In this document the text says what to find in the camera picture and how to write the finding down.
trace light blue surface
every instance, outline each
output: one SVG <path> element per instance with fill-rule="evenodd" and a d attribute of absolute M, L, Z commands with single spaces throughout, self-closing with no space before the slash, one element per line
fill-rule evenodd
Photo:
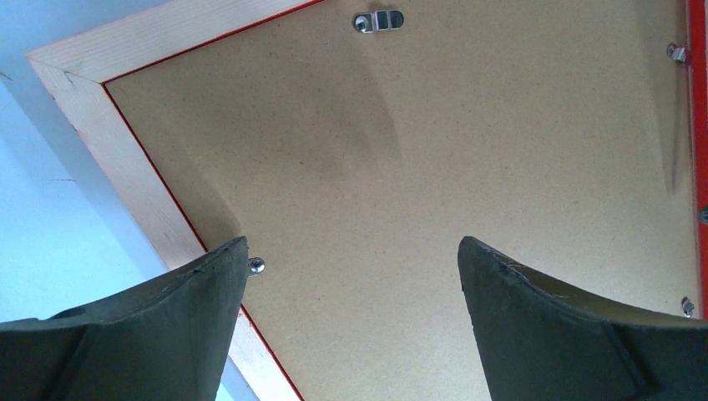
<path fill-rule="evenodd" d="M 46 318 L 165 272 L 23 56 L 161 3 L 0 0 L 0 321 Z M 257 399 L 233 366 L 222 383 Z"/>

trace red frame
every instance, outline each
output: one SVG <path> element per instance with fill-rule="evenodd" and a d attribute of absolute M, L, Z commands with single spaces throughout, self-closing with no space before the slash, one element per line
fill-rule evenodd
<path fill-rule="evenodd" d="M 705 64 L 705 0 L 688 0 L 688 49 L 695 211 L 708 206 L 708 70 Z M 708 225 L 696 222 L 700 312 L 708 317 Z"/>

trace hardboard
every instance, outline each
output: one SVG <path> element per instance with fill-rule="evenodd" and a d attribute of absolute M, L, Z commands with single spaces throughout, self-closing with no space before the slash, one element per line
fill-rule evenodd
<path fill-rule="evenodd" d="M 697 297 L 679 3 L 326 0 L 107 88 L 206 245 L 265 259 L 244 305 L 305 399 L 487 399 L 466 235 Z M 381 8 L 403 28 L 354 30 Z"/>

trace red strip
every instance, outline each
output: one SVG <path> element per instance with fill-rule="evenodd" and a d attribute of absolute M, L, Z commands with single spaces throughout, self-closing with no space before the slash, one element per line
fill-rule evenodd
<path fill-rule="evenodd" d="M 257 22 L 257 23 L 252 23 L 251 25 L 248 25 L 248 26 L 246 26 L 246 27 L 243 27 L 243 28 L 240 28 L 240 29 L 236 29 L 235 31 L 232 31 L 232 32 L 229 32 L 229 33 L 225 33 L 225 34 L 223 34 L 223 35 L 220 35 L 220 36 L 218 36 L 218 37 L 216 37 L 216 38 L 213 38 L 213 39 L 211 39 L 211 40 L 209 40 L 209 41 L 207 41 L 207 42 L 201 43 L 201 44 L 199 44 L 199 45 L 197 45 L 197 46 L 194 46 L 194 47 L 192 47 L 192 48 L 187 48 L 186 50 L 183 50 L 183 51 L 181 51 L 181 52 L 179 52 L 179 53 L 175 53 L 175 54 L 173 54 L 173 55 L 171 55 L 171 56 L 169 56 L 169 57 L 162 58 L 161 60 L 158 60 L 158 61 L 155 61 L 155 62 L 153 62 L 153 63 L 144 65 L 143 67 L 140 67 L 139 69 L 134 69 L 134 70 L 132 70 L 132 71 L 128 71 L 128 72 L 125 73 L 125 74 L 120 74 L 120 75 L 118 75 L 118 76 L 116 76 L 116 77 L 113 77 L 113 78 L 111 78 L 111 79 L 109 79 L 109 80 L 107 80 L 107 81 L 101 83 L 101 84 L 103 85 L 103 87 L 104 87 L 104 90 L 105 90 L 105 92 L 106 92 L 106 95 L 109 97 L 109 99 L 110 99 L 111 102 L 113 103 L 113 106 L 115 107 L 115 109 L 118 110 L 118 112 L 119 112 L 119 114 L 120 114 L 120 117 L 121 117 L 121 118 L 123 119 L 123 121 L 125 122 L 125 125 L 128 127 L 128 129 L 130 129 L 130 133 L 133 134 L 133 137 L 135 138 L 135 142 L 137 142 L 138 145 L 140 146 L 140 149 L 143 151 L 143 154 L 145 155 L 145 158 L 149 161 L 150 165 L 153 167 L 153 170 L 154 170 L 155 174 L 157 174 L 157 176 L 159 177 L 159 180 L 162 181 L 162 185 L 164 185 L 164 188 L 165 188 L 165 189 L 167 190 L 167 192 L 169 193 L 169 196 L 172 198 L 172 201 L 174 202 L 174 204 L 177 205 L 177 208 L 180 210 L 180 213 L 182 214 L 182 216 L 183 216 L 183 217 L 185 218 L 185 220 L 187 221 L 187 224 L 189 224 L 190 229 L 192 230 L 192 232 L 194 233 L 195 237 L 197 238 L 197 241 L 199 241 L 199 243 L 201 244 L 202 248 L 204 248 L 204 251 L 205 251 L 205 252 L 207 252 L 207 249 L 206 249 L 206 246 L 205 246 L 204 242 L 201 240 L 199 234 L 197 234 L 197 231 L 195 230 L 195 227 L 192 225 L 192 222 L 190 221 L 189 217 L 187 217 L 187 215 L 185 214 L 185 211 L 182 209 L 182 206 L 181 206 L 180 203 L 177 201 L 177 198 L 174 197 L 174 194 L 172 193 L 172 190 L 170 190 L 170 189 L 169 189 L 169 186 L 167 186 L 167 183 L 164 181 L 164 178 L 163 178 L 163 176 L 160 174 L 159 170 L 157 170 L 157 167 L 155 166 L 154 162 L 152 161 L 152 159 L 150 159 L 150 156 L 148 155 L 148 152 L 145 151 L 145 147 L 143 146 L 143 144 L 142 144 L 142 143 L 140 142 L 140 140 L 138 139 L 138 136 L 135 134 L 135 131 L 133 130 L 133 127 L 130 125 L 130 123 L 128 122 L 128 120 L 127 120 L 127 119 L 125 118 L 125 116 L 123 115 L 123 112 L 120 110 L 120 107 L 118 106 L 118 104 L 115 103 L 115 100 L 113 99 L 113 96 L 111 96 L 110 92 L 109 92 L 108 89 L 106 88 L 106 84 L 108 84 L 109 82 L 114 81 L 114 80 L 116 80 L 116 79 L 122 78 L 122 77 L 124 77 L 124 76 L 126 76 L 126 75 L 132 74 L 132 73 L 134 73 L 134 72 L 136 72 L 136 71 L 140 71 L 141 69 L 146 69 L 146 68 L 148 68 L 148 67 L 151 67 L 151 66 L 153 66 L 153 65 L 156 65 L 157 63 L 162 63 L 163 61 L 169 60 L 170 58 L 177 57 L 177 56 L 179 56 L 179 55 L 181 55 L 181 54 L 187 53 L 187 52 L 192 51 L 192 50 L 194 50 L 194 49 L 196 49 L 196 48 L 200 48 L 200 47 L 202 47 L 202 46 L 206 46 L 206 45 L 209 44 L 209 43 L 213 43 L 213 42 L 216 42 L 217 40 L 220 40 L 220 39 L 223 39 L 223 38 L 227 38 L 227 37 L 229 37 L 229 36 L 231 36 L 231 35 L 237 34 L 237 33 L 239 33 L 239 32 L 243 32 L 243 31 L 245 31 L 246 29 L 256 27 L 256 26 L 258 26 L 258 25 L 261 25 L 262 23 L 267 23 L 267 22 L 272 21 L 272 20 L 274 20 L 274 19 L 276 19 L 276 18 L 282 17 L 282 16 L 287 15 L 287 14 L 289 14 L 289 13 L 293 13 L 293 12 L 295 12 L 295 11 L 297 11 L 297 10 L 300 10 L 300 9 L 305 8 L 305 7 L 311 6 L 312 4 L 319 3 L 319 2 L 321 2 L 321 1 L 323 1 L 323 0 L 312 0 L 312 1 L 308 2 L 308 3 L 304 3 L 304 4 L 302 4 L 302 5 L 298 6 L 298 7 L 292 8 L 292 9 L 290 9 L 290 10 L 286 10 L 286 11 L 284 11 L 284 12 L 282 12 L 282 13 L 278 13 L 278 14 L 276 14 L 276 15 L 274 15 L 274 16 L 271 16 L 271 17 L 269 17 L 269 18 L 266 18 L 266 19 L 264 19 L 264 20 L 262 20 L 262 21 L 259 21 L 259 22 Z M 281 365 L 281 361 L 278 360 L 278 358 L 276 357 L 276 355 L 273 353 L 273 350 L 271 349 L 271 346 L 268 345 L 268 342 L 266 341 L 266 339 L 263 338 L 263 335 L 260 333 L 260 330 L 259 330 L 258 327 L 255 325 L 255 323 L 253 322 L 253 319 L 250 318 L 250 315 L 249 315 L 248 311 L 245 310 L 245 307 L 242 306 L 242 308 L 243 308 L 243 311 L 244 311 L 244 314 L 245 314 L 246 318 L 247 318 L 247 319 L 249 320 L 249 322 L 251 323 L 251 326 L 253 327 L 255 333 L 258 335 L 258 338 L 260 338 L 260 340 L 263 342 L 263 344 L 265 344 L 265 348 L 268 350 L 268 353 L 271 355 L 271 357 L 273 358 L 273 360 L 276 361 L 276 364 L 277 364 L 278 368 L 279 368 L 279 369 L 281 370 L 281 372 L 283 373 L 283 377 L 286 378 L 287 382 L 290 384 L 290 386 L 292 387 L 293 391 L 295 392 L 295 394 L 297 395 L 297 397 L 300 399 L 300 401 L 304 401 L 304 399 L 302 398 L 302 394 L 300 394 L 300 390 L 297 389 L 297 387 L 295 386 L 295 384 L 292 382 L 292 379 L 290 379 L 290 376 L 288 376 L 288 374 L 286 373 L 285 369 L 284 369 L 283 366 Z"/>
<path fill-rule="evenodd" d="M 708 71 L 705 64 L 705 0 L 688 0 L 690 109 L 696 211 L 708 207 Z M 696 229 L 700 310 L 708 317 L 708 225 Z"/>

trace white wooden frame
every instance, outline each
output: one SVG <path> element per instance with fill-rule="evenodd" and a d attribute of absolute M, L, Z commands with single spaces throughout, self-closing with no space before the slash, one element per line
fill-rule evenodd
<path fill-rule="evenodd" d="M 168 268 L 205 249 L 104 84 L 318 1 L 174 0 L 27 54 Z M 259 399 L 301 399 L 243 307 L 229 357 Z"/>

